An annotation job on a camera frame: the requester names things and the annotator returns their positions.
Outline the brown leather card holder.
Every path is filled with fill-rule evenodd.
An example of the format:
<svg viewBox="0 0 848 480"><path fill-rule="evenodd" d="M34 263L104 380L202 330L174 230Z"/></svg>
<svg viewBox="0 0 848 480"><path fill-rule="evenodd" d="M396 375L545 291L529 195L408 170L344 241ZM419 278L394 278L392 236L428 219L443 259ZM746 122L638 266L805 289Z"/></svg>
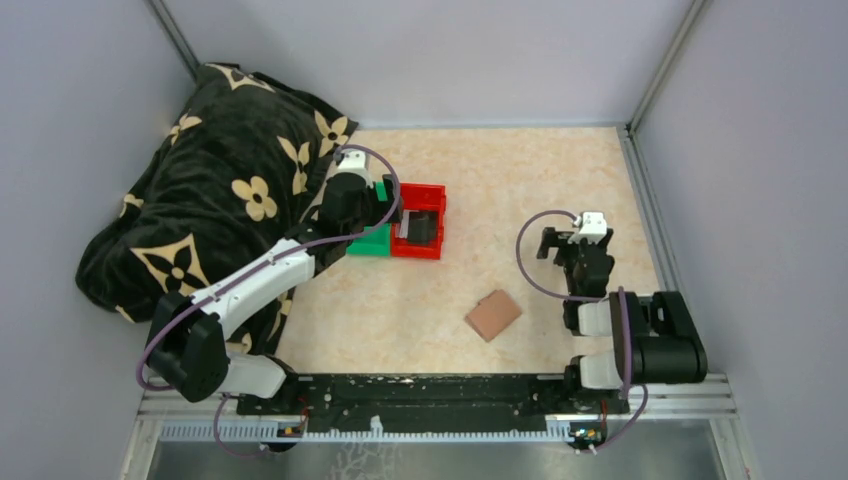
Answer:
<svg viewBox="0 0 848 480"><path fill-rule="evenodd" d="M521 315L522 309L512 296L497 289L481 299L465 321L481 339L490 342Z"/></svg>

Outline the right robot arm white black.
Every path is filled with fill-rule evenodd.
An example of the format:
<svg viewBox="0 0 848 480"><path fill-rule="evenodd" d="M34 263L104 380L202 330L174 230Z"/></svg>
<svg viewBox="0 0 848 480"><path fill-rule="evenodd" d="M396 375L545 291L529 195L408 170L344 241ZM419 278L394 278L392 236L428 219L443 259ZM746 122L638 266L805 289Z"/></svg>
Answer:
<svg viewBox="0 0 848 480"><path fill-rule="evenodd" d="M546 227L537 257L554 249L569 297L563 321L572 334L608 338L612 348L575 356L565 368L563 398L576 412L590 411L603 391L625 385L696 384L708 373L707 355L682 294L657 291L641 296L608 289L615 259L608 251L613 231L592 243L571 240L574 232Z"/></svg>

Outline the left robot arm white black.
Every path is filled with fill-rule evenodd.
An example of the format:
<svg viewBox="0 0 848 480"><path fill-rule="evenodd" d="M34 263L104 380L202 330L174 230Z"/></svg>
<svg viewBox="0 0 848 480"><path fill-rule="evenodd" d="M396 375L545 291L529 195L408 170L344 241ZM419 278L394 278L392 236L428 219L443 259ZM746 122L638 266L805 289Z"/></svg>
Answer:
<svg viewBox="0 0 848 480"><path fill-rule="evenodd" d="M227 350L226 340L251 317L290 289L322 274L343 258L348 246L373 227L396 222L401 211L395 171L383 177L386 200L377 196L369 173L340 168L325 186L318 217L290 229L270 250L225 279L193 294L173 292L158 304L137 381L150 369L196 403L215 394L249 395L277 414L292 411L300 388L293 372L266 354Z"/></svg>

